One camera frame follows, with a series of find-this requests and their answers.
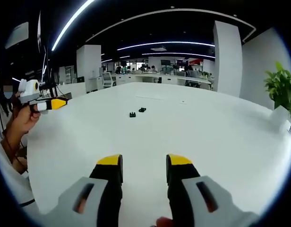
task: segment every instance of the green leaves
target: green leaves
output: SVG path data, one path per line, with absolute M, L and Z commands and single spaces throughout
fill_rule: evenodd
M 291 114 L 291 73 L 283 69 L 278 61 L 275 65 L 277 72 L 265 71 L 268 74 L 268 78 L 264 80 L 265 87 L 269 97 L 274 100 L 274 108 L 283 106 Z
M 278 61 L 276 61 L 276 69 L 278 71 L 282 71 L 283 70 L 283 67 L 282 67 L 281 63 L 279 63 Z

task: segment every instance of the black ceiling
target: black ceiling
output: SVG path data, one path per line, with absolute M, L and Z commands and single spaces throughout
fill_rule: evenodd
M 26 0 L 24 3 L 11 4 L 3 2 L 0 6 L 0 69 L 8 68 L 18 76 L 24 72 L 40 68 L 42 56 L 38 54 L 36 31 L 38 14 L 42 12 L 42 42 L 49 50 L 52 48 L 57 36 L 86 0 L 47 0 L 35 3 L 34 0 Z M 142 53 L 152 52 L 150 48 L 143 46 L 122 51 L 117 49 L 151 42 L 164 41 L 189 41 L 213 44 L 213 26 L 215 20 L 235 24 L 244 38 L 252 29 L 232 19 L 200 12 L 165 12 L 140 17 L 117 25 L 93 38 L 86 43 L 92 35 L 100 32 L 108 26 L 143 13 L 163 9 L 206 9 L 221 12 L 227 15 L 237 15 L 257 28 L 250 37 L 273 25 L 274 16 L 271 9 L 258 6 L 254 0 L 223 0 L 199 1 L 199 0 L 95 0 L 69 27 L 61 39 L 56 51 L 49 52 L 51 66 L 59 67 L 74 65 L 76 62 L 76 49 L 84 44 L 100 44 L 102 46 L 103 60 L 118 60 L 121 56 L 130 55 L 131 58 L 141 57 Z M 15 26 L 29 21 L 29 40 L 11 47 L 7 51 L 3 45 Z M 191 44 L 164 44 L 167 52 L 187 52 L 204 55 L 214 55 L 213 48 Z

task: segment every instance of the small black block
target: small black block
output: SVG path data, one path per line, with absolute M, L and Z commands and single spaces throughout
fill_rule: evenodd
M 135 112 L 131 112 L 130 113 L 130 117 L 136 117 L 136 113 Z
M 139 112 L 144 112 L 144 111 L 146 111 L 146 108 L 141 108 L 141 109 L 139 109 Z

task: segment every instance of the round white table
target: round white table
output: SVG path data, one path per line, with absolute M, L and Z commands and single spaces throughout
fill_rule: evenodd
M 144 113 L 138 110 L 145 107 Z M 129 118 L 136 112 L 136 118 Z M 130 83 L 77 97 L 42 115 L 28 136 L 31 187 L 41 213 L 96 162 L 123 155 L 120 227 L 171 218 L 166 155 L 183 155 L 243 211 L 261 214 L 291 166 L 291 135 L 272 130 L 271 110 L 212 91 Z

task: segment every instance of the white plant pot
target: white plant pot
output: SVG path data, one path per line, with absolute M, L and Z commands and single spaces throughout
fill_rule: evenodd
M 279 106 L 272 111 L 270 121 L 276 131 L 284 131 L 287 127 L 287 120 L 289 117 L 289 111 L 283 106 Z

